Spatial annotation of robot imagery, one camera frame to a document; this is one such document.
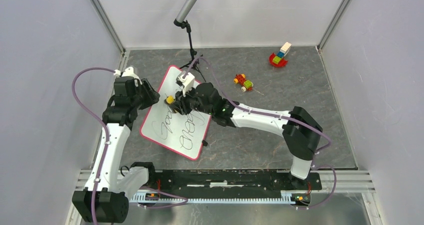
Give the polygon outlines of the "yellow bone shaped eraser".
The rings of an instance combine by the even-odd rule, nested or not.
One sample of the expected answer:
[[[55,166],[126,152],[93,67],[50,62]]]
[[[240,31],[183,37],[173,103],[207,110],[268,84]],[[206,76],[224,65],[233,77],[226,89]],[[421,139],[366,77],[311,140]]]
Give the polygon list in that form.
[[[175,99],[174,99],[174,97],[172,96],[172,95],[169,95],[166,99],[165,99],[165,103],[167,104],[167,105],[171,105],[171,104],[173,104],[175,102]]]

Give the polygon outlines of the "pink framed whiteboard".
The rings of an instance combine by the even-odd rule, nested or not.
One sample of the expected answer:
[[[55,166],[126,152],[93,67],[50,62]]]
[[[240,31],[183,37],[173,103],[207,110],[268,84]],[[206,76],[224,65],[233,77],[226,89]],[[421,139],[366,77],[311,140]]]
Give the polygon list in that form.
[[[181,88],[176,83],[182,72],[175,65],[168,67],[158,88],[159,102],[148,110],[139,129],[140,135],[190,160],[200,156],[203,140],[211,122],[209,114],[192,111],[188,115],[172,113],[165,104],[168,96],[175,96]]]

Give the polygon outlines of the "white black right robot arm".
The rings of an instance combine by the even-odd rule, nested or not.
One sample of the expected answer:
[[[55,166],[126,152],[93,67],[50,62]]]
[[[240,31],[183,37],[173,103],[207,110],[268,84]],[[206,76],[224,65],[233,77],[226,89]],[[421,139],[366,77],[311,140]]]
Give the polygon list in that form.
[[[247,106],[224,98],[210,82],[201,83],[187,92],[178,91],[164,102],[181,115],[199,112],[210,115],[222,127],[251,128],[282,137],[293,159],[289,184],[302,189],[309,183],[309,173],[321,136],[322,127],[302,107],[272,111]]]

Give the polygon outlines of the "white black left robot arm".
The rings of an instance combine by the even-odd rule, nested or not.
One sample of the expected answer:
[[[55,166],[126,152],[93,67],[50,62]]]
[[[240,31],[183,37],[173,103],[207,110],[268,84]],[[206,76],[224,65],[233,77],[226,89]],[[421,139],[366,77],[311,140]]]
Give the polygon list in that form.
[[[140,187],[153,188],[157,175],[152,162],[134,162],[118,179],[124,146],[139,110],[158,103],[160,95],[146,78],[117,77],[114,95],[101,117],[101,146],[92,172],[82,190],[73,193],[72,203],[88,223],[123,223],[129,202]]]

